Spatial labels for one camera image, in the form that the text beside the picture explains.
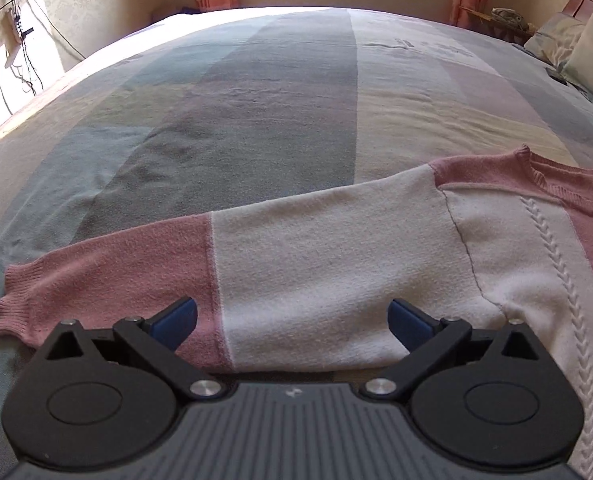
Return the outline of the patchwork pastel bed sheet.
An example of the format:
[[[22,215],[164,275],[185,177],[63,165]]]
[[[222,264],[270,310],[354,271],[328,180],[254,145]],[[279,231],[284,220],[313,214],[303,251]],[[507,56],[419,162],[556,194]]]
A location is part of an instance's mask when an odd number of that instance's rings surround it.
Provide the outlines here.
[[[91,55],[0,127],[10,266],[137,226],[528,148],[593,169],[593,95],[510,44],[351,9],[177,15]],[[0,410],[36,347],[0,336]],[[358,382],[376,368],[219,372]],[[14,463],[0,426],[0,477]]]

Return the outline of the pink and white knit sweater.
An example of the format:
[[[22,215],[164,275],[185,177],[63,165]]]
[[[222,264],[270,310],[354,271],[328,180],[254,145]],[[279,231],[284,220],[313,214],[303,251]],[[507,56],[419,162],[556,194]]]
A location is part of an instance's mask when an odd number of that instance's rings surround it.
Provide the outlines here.
[[[183,359],[209,372],[376,368],[404,355],[404,299],[476,328],[528,324],[574,385],[572,463],[593,479],[593,169],[528,148],[449,157],[389,178],[137,226],[10,266],[0,336],[106,327],[182,296]]]

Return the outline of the wooden nightstand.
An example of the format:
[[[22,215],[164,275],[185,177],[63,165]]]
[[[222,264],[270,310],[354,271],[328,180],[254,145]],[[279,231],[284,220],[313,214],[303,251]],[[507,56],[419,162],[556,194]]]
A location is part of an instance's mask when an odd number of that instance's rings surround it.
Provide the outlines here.
[[[531,28],[521,30],[520,28],[510,26],[503,21],[499,21],[491,14],[475,11],[466,8],[465,6],[461,6],[459,10],[466,14],[468,19],[467,29],[472,32],[479,32],[479,34],[503,40],[510,44],[521,44],[521,46],[523,46],[534,34]]]

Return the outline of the far patchwork pillow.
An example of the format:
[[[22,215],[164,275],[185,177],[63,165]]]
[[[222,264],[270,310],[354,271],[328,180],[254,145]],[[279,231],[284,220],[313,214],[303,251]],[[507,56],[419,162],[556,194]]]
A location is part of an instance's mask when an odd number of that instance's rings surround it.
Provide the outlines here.
[[[525,43],[525,50],[551,66],[562,68],[584,29],[584,22],[556,13]]]

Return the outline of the small dark object on bed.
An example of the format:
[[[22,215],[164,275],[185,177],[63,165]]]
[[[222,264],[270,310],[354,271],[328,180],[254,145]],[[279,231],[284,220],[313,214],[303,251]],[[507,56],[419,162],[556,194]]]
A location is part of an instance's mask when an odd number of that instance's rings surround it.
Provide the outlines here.
[[[567,84],[568,83],[566,78],[564,76],[562,76],[561,73],[557,72],[557,70],[552,70],[551,68],[547,67],[546,73],[548,76],[551,77],[551,79],[558,81],[559,84]]]

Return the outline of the white wall power strip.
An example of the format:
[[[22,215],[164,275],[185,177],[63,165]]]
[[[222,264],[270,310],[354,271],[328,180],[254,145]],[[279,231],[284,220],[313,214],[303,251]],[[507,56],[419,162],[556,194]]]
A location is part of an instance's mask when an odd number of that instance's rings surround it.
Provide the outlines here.
[[[26,37],[34,32],[33,27],[23,27],[21,14],[13,6],[8,9],[8,19],[14,39],[18,44],[23,44]]]

